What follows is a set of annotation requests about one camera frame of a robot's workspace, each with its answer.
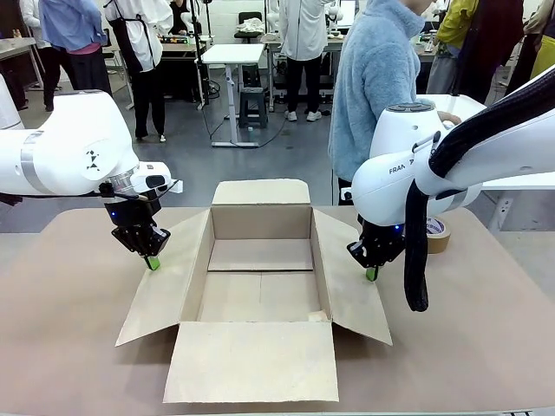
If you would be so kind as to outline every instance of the cardboard box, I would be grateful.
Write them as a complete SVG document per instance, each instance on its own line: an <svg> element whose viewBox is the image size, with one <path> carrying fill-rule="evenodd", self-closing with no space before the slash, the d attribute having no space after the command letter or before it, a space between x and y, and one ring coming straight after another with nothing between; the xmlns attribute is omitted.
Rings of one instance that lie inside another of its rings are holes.
<svg viewBox="0 0 555 416"><path fill-rule="evenodd" d="M180 325L165 402L338 401L331 323L391 345L357 231L299 180L224 182L171 229L116 345Z"/></svg>

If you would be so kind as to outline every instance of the white jacket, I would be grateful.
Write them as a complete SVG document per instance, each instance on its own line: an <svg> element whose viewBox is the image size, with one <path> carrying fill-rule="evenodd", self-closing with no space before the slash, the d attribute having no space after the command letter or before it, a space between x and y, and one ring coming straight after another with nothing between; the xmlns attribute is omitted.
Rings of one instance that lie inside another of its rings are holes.
<svg viewBox="0 0 555 416"><path fill-rule="evenodd" d="M295 61L318 58L328 44L324 5L333 0L281 0L281 53Z"/></svg>
<svg viewBox="0 0 555 416"><path fill-rule="evenodd" d="M142 72L153 69L160 63L162 57L162 44L158 35L166 36L173 27L172 8L167 0L114 0L107 2L104 9L106 20L115 20L120 15L114 2L125 19L135 19L137 15L147 24L148 34L145 33L141 22L126 22L127 34L133 47L133 52L143 68Z"/></svg>
<svg viewBox="0 0 555 416"><path fill-rule="evenodd" d="M36 46L39 49L47 48L48 46L50 46L48 42L42 39L41 21L39 20L40 14L38 11L38 0L19 0L19 8L21 9L23 22L33 31L33 37L35 37Z"/></svg>

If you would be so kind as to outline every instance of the white sneaker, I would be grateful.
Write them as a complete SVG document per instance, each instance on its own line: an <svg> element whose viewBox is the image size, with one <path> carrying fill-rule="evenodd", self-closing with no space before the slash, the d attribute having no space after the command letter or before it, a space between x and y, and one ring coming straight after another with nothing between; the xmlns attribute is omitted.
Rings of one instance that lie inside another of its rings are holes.
<svg viewBox="0 0 555 416"><path fill-rule="evenodd" d="M316 111L315 113L312 113L310 111L309 115L306 116L306 120L310 122L320 120L321 118L322 118L322 113L320 113L319 111Z"/></svg>
<svg viewBox="0 0 555 416"><path fill-rule="evenodd" d="M285 118L289 121L297 121L297 113L294 111L286 111Z"/></svg>

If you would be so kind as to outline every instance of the person wearing white jacket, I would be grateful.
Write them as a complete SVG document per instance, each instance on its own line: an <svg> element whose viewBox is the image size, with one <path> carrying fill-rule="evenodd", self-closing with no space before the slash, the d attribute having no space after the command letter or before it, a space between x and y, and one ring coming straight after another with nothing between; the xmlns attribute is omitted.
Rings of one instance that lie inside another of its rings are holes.
<svg viewBox="0 0 555 416"><path fill-rule="evenodd" d="M172 29L172 8L167 0L109 0L104 9L131 75L135 138L142 140L148 136L147 116L152 105L154 128L160 142L165 142L166 109L157 69L162 44L158 35L166 36Z"/></svg>
<svg viewBox="0 0 555 416"><path fill-rule="evenodd" d="M54 110L54 92L60 81L60 66L68 74L71 86L75 88L75 77L69 56L65 50L52 48L52 46L42 39L42 28L40 13L38 9L39 0L20 0L19 7L23 22L33 32L35 37L38 55L41 58L44 74L42 83L44 84L44 106L47 112Z"/></svg>
<svg viewBox="0 0 555 416"><path fill-rule="evenodd" d="M279 2L279 33L282 55L287 56L287 100L285 116L297 121L298 90L303 68L308 90L307 121L322 118L318 111L320 65L323 49L328 44L324 6L333 0L281 0Z"/></svg>

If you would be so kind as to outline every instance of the brown packing tape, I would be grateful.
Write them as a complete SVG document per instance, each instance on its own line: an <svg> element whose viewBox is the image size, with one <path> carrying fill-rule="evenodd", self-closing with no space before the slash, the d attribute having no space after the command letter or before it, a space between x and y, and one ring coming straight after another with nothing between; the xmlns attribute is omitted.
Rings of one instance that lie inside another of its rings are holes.
<svg viewBox="0 0 555 416"><path fill-rule="evenodd" d="M451 231L442 220L437 217L428 217L426 233L428 234L428 254L438 254L445 251L449 244Z"/></svg>

